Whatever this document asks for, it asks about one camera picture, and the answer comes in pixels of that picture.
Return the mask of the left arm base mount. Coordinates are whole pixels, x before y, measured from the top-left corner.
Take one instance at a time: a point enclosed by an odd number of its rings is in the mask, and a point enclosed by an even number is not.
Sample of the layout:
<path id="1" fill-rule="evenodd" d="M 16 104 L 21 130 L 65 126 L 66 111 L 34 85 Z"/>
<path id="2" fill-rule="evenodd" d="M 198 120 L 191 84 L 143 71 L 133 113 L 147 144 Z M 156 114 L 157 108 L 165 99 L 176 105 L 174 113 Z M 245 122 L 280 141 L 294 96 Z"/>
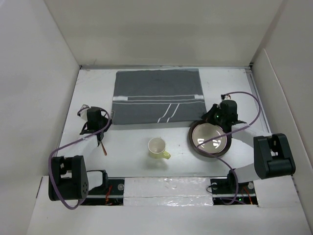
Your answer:
<path id="1" fill-rule="evenodd" d="M 108 185 L 92 189 L 82 206 L 122 206 L 124 202 L 124 178 L 109 178 Z"/>

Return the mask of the copper fork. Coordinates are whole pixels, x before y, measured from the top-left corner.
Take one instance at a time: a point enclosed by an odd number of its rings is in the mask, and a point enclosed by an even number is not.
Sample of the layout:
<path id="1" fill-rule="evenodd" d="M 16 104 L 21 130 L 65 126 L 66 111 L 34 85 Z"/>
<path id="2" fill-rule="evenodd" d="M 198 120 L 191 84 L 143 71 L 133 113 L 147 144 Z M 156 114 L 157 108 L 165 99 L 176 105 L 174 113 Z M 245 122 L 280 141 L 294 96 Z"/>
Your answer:
<path id="1" fill-rule="evenodd" d="M 103 143 L 100 142 L 100 144 L 101 144 L 101 147 L 102 147 L 102 150 L 103 150 L 104 155 L 107 156 L 107 152 L 106 152 L 106 149 L 105 149 Z"/>

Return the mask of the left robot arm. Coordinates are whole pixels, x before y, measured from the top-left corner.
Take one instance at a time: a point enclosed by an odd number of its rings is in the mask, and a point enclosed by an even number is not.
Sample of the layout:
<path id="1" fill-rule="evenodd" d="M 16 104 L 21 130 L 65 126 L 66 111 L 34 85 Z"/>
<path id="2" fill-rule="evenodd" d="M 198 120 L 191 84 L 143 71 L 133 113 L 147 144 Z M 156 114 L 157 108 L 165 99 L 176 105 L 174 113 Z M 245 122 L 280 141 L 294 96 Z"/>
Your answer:
<path id="1" fill-rule="evenodd" d="M 100 107 L 83 105 L 77 116 L 85 120 L 80 138 L 52 151 L 48 159 L 51 201 L 61 201 L 67 208 L 67 200 L 77 200 L 80 205 L 95 190 L 104 194 L 109 189 L 109 179 L 105 170 L 86 169 L 85 160 L 99 146 L 104 147 L 104 133 L 112 124 L 108 112 Z"/>

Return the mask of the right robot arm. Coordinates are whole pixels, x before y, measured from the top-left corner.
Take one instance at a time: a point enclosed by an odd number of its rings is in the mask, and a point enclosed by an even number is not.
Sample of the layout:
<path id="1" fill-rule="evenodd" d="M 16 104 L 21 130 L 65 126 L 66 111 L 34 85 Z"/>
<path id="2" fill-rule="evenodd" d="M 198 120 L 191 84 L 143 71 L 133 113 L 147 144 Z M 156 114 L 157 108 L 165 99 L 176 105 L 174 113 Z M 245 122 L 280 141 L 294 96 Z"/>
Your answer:
<path id="1" fill-rule="evenodd" d="M 250 181 L 293 175 L 296 172 L 287 136 L 263 132 L 238 120 L 237 103 L 234 100 L 213 104 L 201 119 L 220 127 L 222 136 L 227 140 L 235 138 L 253 148 L 252 164 L 229 171 L 226 187 L 230 192 L 237 193 L 244 187 L 244 183 Z"/>

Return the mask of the brown rimmed white plate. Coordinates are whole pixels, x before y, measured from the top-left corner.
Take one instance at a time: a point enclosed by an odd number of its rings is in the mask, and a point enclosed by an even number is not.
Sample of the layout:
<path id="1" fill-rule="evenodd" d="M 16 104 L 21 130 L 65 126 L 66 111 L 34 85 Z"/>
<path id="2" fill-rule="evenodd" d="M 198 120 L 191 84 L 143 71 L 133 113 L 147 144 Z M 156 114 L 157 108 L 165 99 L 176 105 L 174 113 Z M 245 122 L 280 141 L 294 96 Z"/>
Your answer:
<path id="1" fill-rule="evenodd" d="M 224 134 L 221 127 L 199 120 L 190 126 L 188 140 L 198 154 L 208 158 L 221 157 L 230 149 L 232 142 L 231 137 L 222 136 Z"/>

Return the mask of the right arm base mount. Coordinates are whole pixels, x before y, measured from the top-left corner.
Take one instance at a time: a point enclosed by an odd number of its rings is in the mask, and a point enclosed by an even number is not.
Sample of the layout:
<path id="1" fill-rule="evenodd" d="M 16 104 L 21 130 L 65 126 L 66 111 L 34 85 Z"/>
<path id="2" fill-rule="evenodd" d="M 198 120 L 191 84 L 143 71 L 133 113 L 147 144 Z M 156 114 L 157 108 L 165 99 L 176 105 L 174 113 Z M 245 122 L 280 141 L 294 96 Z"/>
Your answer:
<path id="1" fill-rule="evenodd" d="M 206 190 L 212 195 L 213 205 L 227 205 L 235 196 L 236 186 L 231 185 L 226 178 L 212 178 Z M 258 205 L 252 181 L 239 183 L 238 193 L 232 205 Z"/>

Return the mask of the grey striped placemat cloth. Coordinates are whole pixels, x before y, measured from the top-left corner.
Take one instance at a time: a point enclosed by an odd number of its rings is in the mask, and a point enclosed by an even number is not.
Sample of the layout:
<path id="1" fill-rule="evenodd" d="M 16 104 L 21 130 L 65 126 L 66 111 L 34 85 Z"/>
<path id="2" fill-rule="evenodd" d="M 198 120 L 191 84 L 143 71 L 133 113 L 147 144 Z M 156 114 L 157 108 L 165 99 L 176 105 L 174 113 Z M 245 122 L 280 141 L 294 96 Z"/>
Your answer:
<path id="1" fill-rule="evenodd" d="M 207 112 L 198 69 L 118 71 L 115 125 L 189 122 Z"/>

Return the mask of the yellow green mug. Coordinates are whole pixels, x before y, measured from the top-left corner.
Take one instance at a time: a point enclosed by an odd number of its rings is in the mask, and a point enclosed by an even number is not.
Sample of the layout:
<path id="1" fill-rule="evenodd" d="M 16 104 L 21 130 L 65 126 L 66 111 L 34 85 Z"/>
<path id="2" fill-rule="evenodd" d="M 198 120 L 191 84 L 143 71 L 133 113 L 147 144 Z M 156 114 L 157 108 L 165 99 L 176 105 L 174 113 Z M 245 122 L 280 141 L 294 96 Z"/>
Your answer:
<path id="1" fill-rule="evenodd" d="M 171 154 L 166 151 L 166 142 L 162 138 L 152 138 L 148 142 L 149 156 L 154 159 L 170 159 Z"/>

